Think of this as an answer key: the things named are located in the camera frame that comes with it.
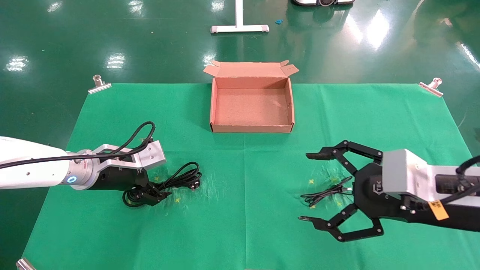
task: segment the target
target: black power cord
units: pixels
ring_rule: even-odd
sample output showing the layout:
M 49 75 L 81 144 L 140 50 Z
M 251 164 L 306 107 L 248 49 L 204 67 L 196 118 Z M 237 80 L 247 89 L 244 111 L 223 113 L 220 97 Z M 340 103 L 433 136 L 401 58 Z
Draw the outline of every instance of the black power cord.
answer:
M 305 202 L 308 203 L 309 207 L 312 207 L 316 205 L 319 201 L 323 200 L 324 198 L 334 195 L 334 194 L 343 194 L 343 195 L 352 195 L 349 193 L 344 193 L 345 191 L 352 190 L 351 187 L 343 187 L 343 185 L 350 181 L 352 179 L 351 176 L 345 177 L 340 183 L 333 185 L 329 189 L 322 191 L 322 192 L 317 192 L 317 193 L 312 193 L 312 194 L 303 194 L 300 197 L 305 198 Z
M 152 129 L 150 130 L 148 136 L 143 140 L 143 142 L 133 148 L 132 150 L 126 152 L 126 153 L 119 153 L 122 149 L 124 149 L 129 143 L 133 141 L 133 139 L 137 136 L 137 134 L 140 132 L 140 130 L 146 126 L 146 125 L 151 125 Z M 9 162 L 9 163 L 4 163 L 0 164 L 0 169 L 5 169 L 13 166 L 19 166 L 19 165 L 26 165 L 26 164 L 32 164 L 32 163 L 40 163 L 40 162 L 49 162 L 49 161 L 59 161 L 59 160 L 87 160 L 87 159 L 114 159 L 114 158 L 123 158 L 123 157 L 128 157 L 136 153 L 140 153 L 143 150 L 145 150 L 150 143 L 150 140 L 152 139 L 153 132 L 155 131 L 155 124 L 152 121 L 146 121 L 145 123 L 141 124 L 137 130 L 132 134 L 130 139 L 128 139 L 123 145 L 121 145 L 118 149 L 115 151 L 112 151 L 111 153 L 106 153 L 106 154 L 96 154 L 96 155 L 77 155 L 77 156 L 64 156 L 64 157 L 52 157 L 52 158 L 41 158 L 41 159 L 32 159 L 32 160 L 20 160 L 20 161 L 14 161 L 14 162 Z
M 194 165 L 195 168 L 191 169 L 187 172 L 179 173 L 187 168 L 190 165 Z M 202 177 L 202 173 L 200 172 L 200 166 L 197 162 L 188 162 L 187 164 L 183 165 L 178 171 L 176 171 L 171 177 L 169 177 L 165 182 L 162 183 L 153 183 L 149 182 L 149 187 L 147 189 L 132 189 L 123 192 L 123 203 L 128 207 L 139 207 L 144 205 L 142 200 L 142 194 L 144 193 L 151 193 L 153 196 L 160 197 L 165 199 L 171 192 L 165 191 L 168 188 L 172 187 L 187 187 L 191 190 L 195 190 L 200 187 L 200 179 Z

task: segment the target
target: black cable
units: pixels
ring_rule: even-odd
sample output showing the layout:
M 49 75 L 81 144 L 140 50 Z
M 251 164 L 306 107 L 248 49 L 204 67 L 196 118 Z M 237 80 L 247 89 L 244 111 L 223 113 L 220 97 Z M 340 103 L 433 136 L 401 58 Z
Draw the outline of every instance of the black cable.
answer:
M 194 165 L 196 168 L 191 169 L 187 172 L 181 173 L 182 170 L 187 168 L 190 165 Z M 164 193 L 168 188 L 179 188 L 179 187 L 187 187 L 192 190 L 198 188 L 200 186 L 200 179 L 202 178 L 202 173 L 200 172 L 200 165 L 197 162 L 191 161 L 187 164 L 183 165 L 178 171 L 176 171 L 172 176 L 170 176 L 165 182 L 161 183 L 152 183 L 149 184 L 152 186 L 151 192 L 155 193 L 156 195 L 160 195 L 159 193 Z M 148 192 L 148 191 L 141 191 L 139 189 L 132 189 L 123 192 L 123 203 L 128 207 L 139 207 L 142 206 L 144 203 L 140 202 L 141 196 L 138 194 L 140 192 Z
M 137 134 L 140 132 L 140 130 L 150 124 L 152 126 L 152 129 L 150 130 L 150 133 L 148 136 L 143 140 L 143 142 L 130 150 L 129 152 L 126 153 L 118 153 L 122 149 L 124 149 L 129 143 L 132 142 L 132 140 L 137 136 Z M 153 133 L 155 131 L 155 124 L 152 121 L 146 121 L 145 123 L 141 124 L 137 130 L 132 134 L 132 136 L 123 144 L 121 145 L 118 149 L 111 153 L 106 153 L 106 154 L 96 154 L 96 155 L 76 155 L 76 156 L 64 156 L 64 157 L 52 157 L 52 158 L 41 158 L 41 159 L 33 159 L 33 160 L 20 160 L 20 161 L 14 161 L 14 162 L 9 162 L 9 163 L 4 163 L 0 164 L 0 169 L 5 169 L 13 166 L 19 166 L 19 165 L 26 165 L 26 164 L 32 164 L 32 163 L 40 163 L 40 162 L 48 162 L 48 161 L 59 161 L 59 160 L 88 160 L 88 159 L 114 159 L 114 158 L 122 158 L 122 157 L 127 157 L 131 156 L 133 154 L 142 152 L 145 150 L 150 143 L 150 139 L 153 136 Z
M 351 176 L 345 177 L 340 183 L 333 185 L 329 189 L 322 191 L 322 192 L 317 192 L 317 193 L 312 193 L 312 194 L 303 194 L 300 197 L 305 198 L 305 202 L 308 203 L 309 207 L 312 207 L 316 205 L 319 201 L 323 200 L 324 198 L 334 195 L 334 194 L 343 194 L 343 195 L 352 195 L 349 193 L 344 193 L 345 191 L 352 190 L 350 187 L 343 187 L 343 185 L 348 182 L 350 179 L 352 179 Z
M 460 184 L 465 188 L 463 191 L 452 194 L 446 198 L 440 200 L 442 204 L 451 203 L 453 201 L 459 200 L 463 197 L 466 197 L 472 193 L 480 191 L 480 185 L 469 185 L 465 181 L 465 171 L 471 166 L 480 162 L 480 156 L 472 157 L 471 159 L 463 162 L 457 169 L 455 169 L 456 177 Z

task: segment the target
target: metal clamp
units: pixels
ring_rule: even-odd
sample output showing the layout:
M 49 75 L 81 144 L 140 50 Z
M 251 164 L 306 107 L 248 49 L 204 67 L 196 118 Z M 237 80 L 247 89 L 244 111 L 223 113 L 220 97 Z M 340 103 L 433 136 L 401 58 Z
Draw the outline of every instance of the metal clamp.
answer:
M 36 270 L 26 258 L 21 258 L 15 265 L 19 270 Z
M 111 83 L 106 84 L 104 81 L 102 81 L 102 77 L 100 75 L 93 76 L 93 81 L 95 82 L 95 87 L 88 90 L 89 94 L 93 94 L 112 87 Z
M 429 91 L 430 93 L 436 95 L 437 97 L 441 97 L 441 96 L 444 95 L 442 92 L 437 90 L 437 87 L 441 84 L 442 84 L 442 79 L 440 79 L 440 78 L 434 78 L 433 81 L 429 85 L 426 85 L 423 82 L 419 83 L 419 85 L 423 89 Z

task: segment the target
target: box flap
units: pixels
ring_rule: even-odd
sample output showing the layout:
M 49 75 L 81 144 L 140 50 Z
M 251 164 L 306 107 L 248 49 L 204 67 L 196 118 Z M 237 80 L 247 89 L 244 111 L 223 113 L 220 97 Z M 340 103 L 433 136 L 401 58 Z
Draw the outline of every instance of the box flap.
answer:
M 218 62 L 205 67 L 204 72 L 214 77 L 281 77 L 298 72 L 294 65 L 287 65 L 287 61 L 278 62 Z

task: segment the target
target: robotic arm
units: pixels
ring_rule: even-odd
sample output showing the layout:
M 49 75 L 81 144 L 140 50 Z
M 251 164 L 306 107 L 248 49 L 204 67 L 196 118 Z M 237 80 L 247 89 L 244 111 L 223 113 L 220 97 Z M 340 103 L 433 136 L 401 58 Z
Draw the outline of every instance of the robotic arm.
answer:
M 152 129 L 147 138 L 133 149 L 126 146 L 146 125 Z M 130 207 L 143 204 L 154 206 L 165 199 L 168 187 L 185 186 L 192 190 L 200 186 L 200 167 L 187 163 L 164 183 L 149 181 L 146 170 L 167 162 L 159 141 L 153 141 L 153 122 L 140 125 L 130 139 L 120 147 L 101 145 L 97 149 L 66 152 L 58 148 L 0 137 L 0 189 L 70 185 L 77 190 L 120 190 L 123 202 Z M 189 165 L 197 168 L 179 177 Z
M 343 156 L 347 151 L 372 162 L 357 170 Z M 432 166 L 406 149 L 381 152 L 349 141 L 306 155 L 311 160 L 336 159 L 355 177 L 354 202 L 332 219 L 299 217 L 340 242 L 383 235 L 380 219 L 480 232 L 480 168 L 470 168 L 465 176 L 479 157 L 460 167 Z M 338 227 L 357 210 L 372 221 L 372 227 L 342 233 Z
M 20 160 L 39 158 L 96 155 L 118 149 L 112 145 L 101 145 L 97 149 L 78 153 L 45 146 L 14 138 L 0 137 L 0 166 Z M 123 148 L 121 153 L 131 149 Z M 0 170 L 0 189 L 47 187 L 59 184 L 70 185 L 77 190 L 121 190 L 142 184 L 148 170 L 166 162 L 159 141 L 149 143 L 147 149 L 124 158 L 57 160 L 8 167 Z

